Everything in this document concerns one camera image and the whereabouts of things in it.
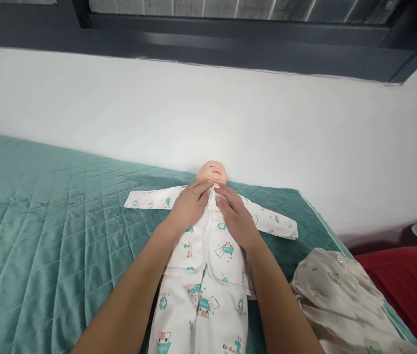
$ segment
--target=window frame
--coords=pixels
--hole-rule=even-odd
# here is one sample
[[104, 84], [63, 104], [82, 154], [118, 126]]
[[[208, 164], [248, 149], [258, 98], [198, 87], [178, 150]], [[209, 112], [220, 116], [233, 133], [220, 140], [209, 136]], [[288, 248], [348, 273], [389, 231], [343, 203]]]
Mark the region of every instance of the window frame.
[[0, 46], [404, 82], [417, 69], [417, 0], [385, 25], [92, 13], [87, 0], [0, 3]]

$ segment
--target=sleeve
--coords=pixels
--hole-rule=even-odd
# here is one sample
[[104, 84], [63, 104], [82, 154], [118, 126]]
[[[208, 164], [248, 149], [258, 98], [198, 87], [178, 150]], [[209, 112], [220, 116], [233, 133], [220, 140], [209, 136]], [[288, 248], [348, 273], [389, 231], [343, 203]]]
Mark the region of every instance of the sleeve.
[[297, 223], [294, 220], [274, 211], [264, 209], [244, 196], [241, 196], [241, 198], [259, 231], [292, 240], [298, 237]]
[[153, 191], [132, 191], [125, 202], [128, 209], [167, 209], [187, 186], [171, 187]]

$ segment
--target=teal quilted bedspread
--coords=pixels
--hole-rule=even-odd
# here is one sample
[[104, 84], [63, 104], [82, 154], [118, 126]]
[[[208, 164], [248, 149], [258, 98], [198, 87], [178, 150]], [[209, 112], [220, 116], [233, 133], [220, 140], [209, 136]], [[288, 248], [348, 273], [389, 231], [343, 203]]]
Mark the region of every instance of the teal quilted bedspread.
[[[125, 209], [129, 192], [193, 181], [190, 173], [0, 136], [0, 353], [70, 352], [168, 214]], [[263, 234], [288, 280], [314, 247], [351, 256], [298, 191], [229, 186], [297, 221], [297, 241]], [[248, 352], [266, 352], [256, 302]]]

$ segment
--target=green quilted blanket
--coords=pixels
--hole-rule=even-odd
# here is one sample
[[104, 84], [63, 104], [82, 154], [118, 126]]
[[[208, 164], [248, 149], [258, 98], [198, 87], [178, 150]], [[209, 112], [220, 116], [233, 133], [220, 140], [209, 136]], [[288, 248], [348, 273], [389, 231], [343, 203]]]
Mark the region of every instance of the green quilted blanket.
[[[193, 181], [190, 173], [0, 136], [0, 353], [70, 352], [168, 214], [125, 209], [129, 192]], [[314, 247], [351, 256], [298, 191], [229, 186], [297, 222], [297, 241], [263, 234], [288, 280]], [[266, 352], [256, 302], [248, 352]]]

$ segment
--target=baby onesie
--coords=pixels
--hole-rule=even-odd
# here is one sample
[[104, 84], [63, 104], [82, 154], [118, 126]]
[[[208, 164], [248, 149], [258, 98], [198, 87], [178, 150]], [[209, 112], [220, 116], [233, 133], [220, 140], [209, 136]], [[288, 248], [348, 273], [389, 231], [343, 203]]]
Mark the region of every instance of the baby onesie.
[[[185, 187], [133, 191], [125, 207], [170, 210]], [[255, 294], [248, 259], [227, 229], [215, 200], [216, 187], [210, 189], [201, 219], [184, 232], [168, 259], [149, 354], [246, 353], [247, 300]], [[242, 199], [258, 230], [298, 237], [295, 221]]]
[[357, 261], [314, 248], [291, 287], [325, 353], [417, 354], [400, 338], [383, 295]]

